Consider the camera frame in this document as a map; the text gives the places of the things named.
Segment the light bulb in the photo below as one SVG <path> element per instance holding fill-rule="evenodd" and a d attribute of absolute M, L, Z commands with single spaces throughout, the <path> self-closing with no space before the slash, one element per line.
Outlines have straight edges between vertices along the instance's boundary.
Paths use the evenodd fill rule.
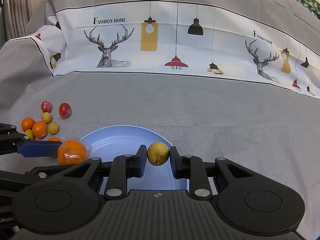
<path fill-rule="evenodd" d="M 151 23 L 148 23 L 147 27 L 146 27 L 146 32 L 147 33 L 153 33 L 155 29 L 153 28 Z"/>

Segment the silver screw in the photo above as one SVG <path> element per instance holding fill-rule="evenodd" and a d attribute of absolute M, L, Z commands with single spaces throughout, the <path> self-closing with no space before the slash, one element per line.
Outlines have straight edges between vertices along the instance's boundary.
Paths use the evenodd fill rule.
<path fill-rule="evenodd" d="M 122 191 L 118 188 L 111 188 L 111 189 L 108 189 L 106 193 L 110 197 L 118 197 L 122 194 Z"/>
<path fill-rule="evenodd" d="M 204 189 L 204 188 L 199 188 L 195 191 L 195 194 L 198 196 L 198 197 L 207 197 L 210 195 L 210 191 L 207 190 L 207 189 Z"/>
<path fill-rule="evenodd" d="M 45 174 L 44 172 L 39 172 L 39 177 L 41 179 L 45 179 L 47 177 L 47 174 Z"/>

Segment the red tomato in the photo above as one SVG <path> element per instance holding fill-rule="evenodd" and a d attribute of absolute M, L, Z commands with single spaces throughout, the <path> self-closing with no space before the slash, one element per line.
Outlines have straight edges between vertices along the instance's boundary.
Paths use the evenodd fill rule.
<path fill-rule="evenodd" d="M 62 119 L 71 115 L 71 107 L 68 103 L 62 103 L 59 107 L 59 115 Z"/>
<path fill-rule="evenodd" d="M 41 103 L 41 111 L 46 113 L 50 113 L 52 110 L 52 105 L 48 100 L 45 100 Z"/>

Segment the crosshair symbol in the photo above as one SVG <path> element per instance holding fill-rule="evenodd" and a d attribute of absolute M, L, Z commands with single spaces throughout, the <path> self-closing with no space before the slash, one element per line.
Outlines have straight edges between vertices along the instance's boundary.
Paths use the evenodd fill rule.
<path fill-rule="evenodd" d="M 157 192 L 156 194 L 154 194 L 154 196 L 155 196 L 156 198 L 160 198 L 160 197 L 162 197 L 162 196 L 163 196 L 163 194 L 161 194 L 161 193 Z"/>

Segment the deer head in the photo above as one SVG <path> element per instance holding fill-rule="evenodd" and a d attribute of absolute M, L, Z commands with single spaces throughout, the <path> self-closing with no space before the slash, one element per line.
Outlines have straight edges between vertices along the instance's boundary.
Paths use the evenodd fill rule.
<path fill-rule="evenodd" d="M 98 45 L 98 49 L 104 54 L 104 55 L 110 55 L 111 52 L 115 51 L 117 48 L 118 48 L 118 44 L 123 42 L 123 41 L 126 41 L 127 39 L 130 38 L 130 36 L 132 35 L 133 31 L 134 31 L 134 28 L 132 29 L 131 33 L 128 35 L 128 30 L 122 25 L 122 27 L 125 29 L 125 32 L 124 32 L 124 36 L 122 36 L 122 39 L 120 39 L 119 37 L 119 34 L 117 33 L 117 39 L 114 40 L 112 43 L 111 43 L 111 46 L 110 47 L 106 47 L 103 45 L 103 42 L 100 41 L 100 34 L 98 35 L 97 39 L 95 40 L 94 37 L 92 37 L 92 32 L 94 31 L 94 29 L 96 28 L 96 26 L 89 32 L 89 37 L 87 35 L 87 33 L 84 31 L 84 35 L 87 37 L 87 39 L 92 42 L 92 43 L 95 43 Z"/>
<path fill-rule="evenodd" d="M 256 48 L 256 50 L 253 52 L 253 49 L 252 49 L 252 44 L 255 42 L 256 40 L 254 40 L 253 42 L 250 42 L 249 43 L 249 46 L 247 45 L 247 40 L 245 40 L 245 46 L 247 48 L 247 51 L 253 56 L 253 62 L 258 66 L 260 67 L 264 67 L 266 65 L 269 64 L 270 61 L 275 61 L 279 58 L 279 54 L 276 52 L 276 55 L 274 57 L 272 57 L 272 54 L 270 52 L 270 57 L 269 58 L 266 58 L 264 61 L 260 62 L 259 61 L 259 56 L 257 55 L 257 51 L 258 51 L 258 48 Z"/>

